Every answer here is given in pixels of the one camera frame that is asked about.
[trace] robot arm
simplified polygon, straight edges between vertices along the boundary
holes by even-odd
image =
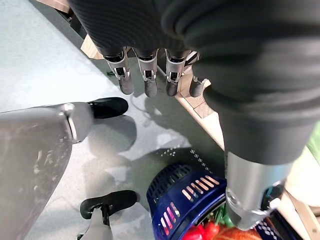
[[[124,47],[135,49],[145,84],[153,86],[148,96],[155,94],[158,48],[167,49],[169,96],[185,60],[180,53],[196,50],[201,58],[192,70],[211,81],[204,96],[223,132],[231,220],[247,230],[277,207],[320,117],[318,0],[69,3],[125,94],[133,85],[128,65],[121,65]]]

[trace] floor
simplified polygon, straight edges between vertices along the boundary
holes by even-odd
[[[194,149],[220,176],[224,153],[179,103],[144,95],[136,59],[130,59],[135,92],[123,95],[103,60],[80,50],[82,39],[52,8],[35,0],[0,0],[0,112],[66,102],[122,97],[125,115],[97,120],[73,146],[69,165],[26,240],[76,239],[85,231],[79,207],[90,197],[130,189],[140,202],[111,216],[114,239],[154,239],[146,191],[153,177],[176,161],[196,163]]]

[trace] red vegetable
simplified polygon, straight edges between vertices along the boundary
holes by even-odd
[[[203,238],[204,232],[204,227],[201,224],[199,226],[192,226],[182,237],[182,240],[205,240]]]
[[[204,240],[212,240],[215,236],[218,235],[220,230],[219,225],[214,224],[213,222],[208,222],[204,226]]]

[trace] blue basket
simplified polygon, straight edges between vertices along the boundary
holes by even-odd
[[[153,179],[146,194],[155,239],[181,239],[191,226],[201,223],[225,202],[226,186],[224,178],[183,163],[164,168]],[[282,240],[269,218],[258,224],[256,230],[263,240]],[[289,239],[296,239],[290,231],[286,234]]]

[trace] black foot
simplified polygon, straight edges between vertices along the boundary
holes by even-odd
[[[111,216],[120,210],[130,208],[137,200],[138,197],[135,191],[115,191],[105,196],[84,200],[80,206],[80,213],[84,219],[91,219],[95,208],[108,207],[108,216]]]
[[[128,110],[128,103],[121,97],[100,98],[91,102],[91,109],[95,119],[108,119],[120,116]]]

